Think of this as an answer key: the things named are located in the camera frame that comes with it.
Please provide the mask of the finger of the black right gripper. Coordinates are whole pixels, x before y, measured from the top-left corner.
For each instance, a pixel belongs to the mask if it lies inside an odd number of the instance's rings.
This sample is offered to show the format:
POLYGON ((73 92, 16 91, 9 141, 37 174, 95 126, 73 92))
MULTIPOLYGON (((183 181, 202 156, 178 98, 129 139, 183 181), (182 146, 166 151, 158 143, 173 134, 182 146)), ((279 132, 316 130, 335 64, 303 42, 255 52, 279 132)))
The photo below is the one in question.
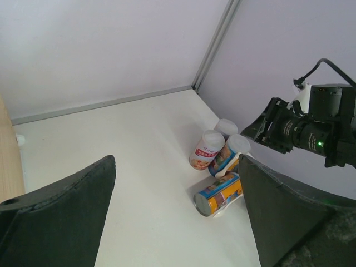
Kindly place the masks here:
POLYGON ((242 130, 241 135, 254 142, 260 142, 270 125, 269 108, 266 107, 252 124, 242 130))

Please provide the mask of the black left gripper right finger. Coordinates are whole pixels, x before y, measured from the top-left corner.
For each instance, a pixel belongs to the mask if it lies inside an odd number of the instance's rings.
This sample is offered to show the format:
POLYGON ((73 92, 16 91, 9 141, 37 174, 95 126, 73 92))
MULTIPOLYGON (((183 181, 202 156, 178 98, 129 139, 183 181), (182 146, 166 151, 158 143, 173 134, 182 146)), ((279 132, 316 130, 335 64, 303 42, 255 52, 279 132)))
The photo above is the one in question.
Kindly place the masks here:
POLYGON ((247 155, 238 169, 261 266, 355 266, 355 200, 247 155))

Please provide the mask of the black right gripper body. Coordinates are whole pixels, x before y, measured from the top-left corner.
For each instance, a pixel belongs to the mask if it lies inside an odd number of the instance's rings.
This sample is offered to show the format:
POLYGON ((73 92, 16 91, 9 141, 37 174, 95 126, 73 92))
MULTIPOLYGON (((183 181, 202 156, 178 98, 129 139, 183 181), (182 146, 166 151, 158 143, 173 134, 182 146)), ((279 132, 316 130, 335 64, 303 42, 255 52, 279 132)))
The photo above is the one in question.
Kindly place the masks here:
POLYGON ((277 152, 285 154, 294 147, 308 150, 308 137, 304 133, 308 117, 301 112, 299 104, 288 103, 274 97, 264 112, 261 126, 263 144, 277 152))

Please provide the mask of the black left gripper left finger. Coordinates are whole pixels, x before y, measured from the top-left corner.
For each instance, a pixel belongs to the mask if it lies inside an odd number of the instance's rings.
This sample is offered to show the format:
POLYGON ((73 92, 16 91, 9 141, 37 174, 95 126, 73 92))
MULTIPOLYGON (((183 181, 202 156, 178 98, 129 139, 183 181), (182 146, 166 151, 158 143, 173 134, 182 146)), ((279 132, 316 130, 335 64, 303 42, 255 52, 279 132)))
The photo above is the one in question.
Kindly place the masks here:
POLYGON ((116 180, 107 155, 1 203, 1 266, 94 266, 116 180))

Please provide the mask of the blue can with spoon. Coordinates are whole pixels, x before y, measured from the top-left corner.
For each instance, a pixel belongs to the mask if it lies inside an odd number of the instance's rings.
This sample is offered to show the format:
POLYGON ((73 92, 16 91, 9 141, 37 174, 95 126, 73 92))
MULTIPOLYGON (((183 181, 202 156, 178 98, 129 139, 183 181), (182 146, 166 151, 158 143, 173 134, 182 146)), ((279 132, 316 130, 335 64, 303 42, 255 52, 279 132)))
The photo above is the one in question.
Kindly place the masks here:
POLYGON ((216 177, 216 174, 221 171, 228 163, 237 156, 233 163, 228 167, 227 171, 231 170, 237 163, 240 154, 248 154, 250 152, 251 146, 249 141, 242 135, 233 134, 231 135, 224 147, 213 159, 212 163, 209 165, 208 170, 210 174, 216 177))

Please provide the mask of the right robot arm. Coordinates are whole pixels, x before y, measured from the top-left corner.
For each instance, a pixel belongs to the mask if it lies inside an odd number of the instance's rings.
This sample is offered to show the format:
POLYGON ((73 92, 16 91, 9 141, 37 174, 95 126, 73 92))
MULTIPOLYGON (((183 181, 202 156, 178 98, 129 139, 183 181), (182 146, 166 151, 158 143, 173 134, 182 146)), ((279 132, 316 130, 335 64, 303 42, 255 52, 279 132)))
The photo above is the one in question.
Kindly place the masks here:
POLYGON ((281 154, 293 148, 325 158, 325 167, 355 166, 355 88, 312 85, 291 102, 273 97, 241 134, 281 154))

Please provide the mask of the white red label can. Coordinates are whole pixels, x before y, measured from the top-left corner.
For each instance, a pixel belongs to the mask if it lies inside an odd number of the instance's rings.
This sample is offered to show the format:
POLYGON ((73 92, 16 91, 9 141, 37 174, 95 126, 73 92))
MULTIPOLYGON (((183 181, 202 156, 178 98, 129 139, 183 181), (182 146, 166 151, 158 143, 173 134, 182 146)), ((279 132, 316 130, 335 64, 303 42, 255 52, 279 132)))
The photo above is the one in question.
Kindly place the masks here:
POLYGON ((220 119, 214 127, 214 130, 221 133, 225 140, 239 132, 237 125, 228 119, 220 119))
POLYGON ((216 130, 206 130, 193 153, 189 163, 195 170, 205 170, 225 145, 223 135, 216 130))

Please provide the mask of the blue yellow lying can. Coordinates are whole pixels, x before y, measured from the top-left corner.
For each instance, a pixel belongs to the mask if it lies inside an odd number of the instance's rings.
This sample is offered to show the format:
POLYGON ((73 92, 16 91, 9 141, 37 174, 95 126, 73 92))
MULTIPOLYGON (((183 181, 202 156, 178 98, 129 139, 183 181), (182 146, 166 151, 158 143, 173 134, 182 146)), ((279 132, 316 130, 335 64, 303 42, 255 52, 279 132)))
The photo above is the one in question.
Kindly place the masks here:
POLYGON ((193 197, 193 202, 202 216, 209 217, 223 211, 241 196, 243 196, 243 188, 240 176, 235 172, 230 172, 197 192, 193 197))

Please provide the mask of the wooden cabinet box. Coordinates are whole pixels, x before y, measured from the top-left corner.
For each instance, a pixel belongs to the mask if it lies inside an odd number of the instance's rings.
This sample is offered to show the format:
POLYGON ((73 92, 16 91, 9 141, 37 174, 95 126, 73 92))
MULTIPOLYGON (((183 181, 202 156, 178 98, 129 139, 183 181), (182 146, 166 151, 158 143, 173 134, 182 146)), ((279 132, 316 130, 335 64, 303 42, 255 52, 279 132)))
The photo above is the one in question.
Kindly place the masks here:
POLYGON ((25 185, 16 132, 1 97, 1 202, 23 195, 25 185))

